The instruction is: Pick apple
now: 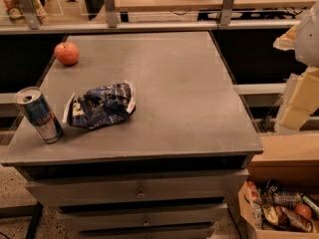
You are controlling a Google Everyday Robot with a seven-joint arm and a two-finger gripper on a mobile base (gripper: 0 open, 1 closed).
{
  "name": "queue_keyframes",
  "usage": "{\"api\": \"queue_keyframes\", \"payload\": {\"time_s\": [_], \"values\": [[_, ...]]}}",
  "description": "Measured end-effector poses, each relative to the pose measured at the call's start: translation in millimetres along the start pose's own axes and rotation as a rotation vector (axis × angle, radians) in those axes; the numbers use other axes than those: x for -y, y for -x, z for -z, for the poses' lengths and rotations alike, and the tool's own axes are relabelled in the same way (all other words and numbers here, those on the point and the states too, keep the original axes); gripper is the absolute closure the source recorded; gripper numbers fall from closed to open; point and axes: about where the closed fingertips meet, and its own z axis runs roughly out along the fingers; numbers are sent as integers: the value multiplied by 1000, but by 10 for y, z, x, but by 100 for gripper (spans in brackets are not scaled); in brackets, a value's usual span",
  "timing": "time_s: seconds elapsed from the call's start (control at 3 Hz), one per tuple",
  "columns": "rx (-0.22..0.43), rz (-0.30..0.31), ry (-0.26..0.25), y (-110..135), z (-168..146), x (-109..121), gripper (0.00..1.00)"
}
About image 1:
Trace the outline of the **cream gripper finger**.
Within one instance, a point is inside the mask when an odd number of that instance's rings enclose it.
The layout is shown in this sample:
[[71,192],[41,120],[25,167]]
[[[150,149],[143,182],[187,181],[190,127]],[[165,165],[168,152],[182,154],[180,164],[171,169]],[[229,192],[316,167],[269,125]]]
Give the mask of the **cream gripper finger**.
[[273,47],[282,51],[294,50],[298,27],[298,24],[294,25],[286,33],[277,38],[273,43]]
[[295,88],[279,124],[292,130],[299,130],[318,109],[319,69],[308,67],[297,77]]

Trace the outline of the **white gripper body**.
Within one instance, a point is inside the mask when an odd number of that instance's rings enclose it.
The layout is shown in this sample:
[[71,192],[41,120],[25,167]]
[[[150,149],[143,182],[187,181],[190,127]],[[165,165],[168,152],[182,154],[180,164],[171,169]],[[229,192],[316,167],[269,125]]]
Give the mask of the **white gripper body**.
[[310,67],[319,67],[319,1],[304,15],[297,29],[295,58]]

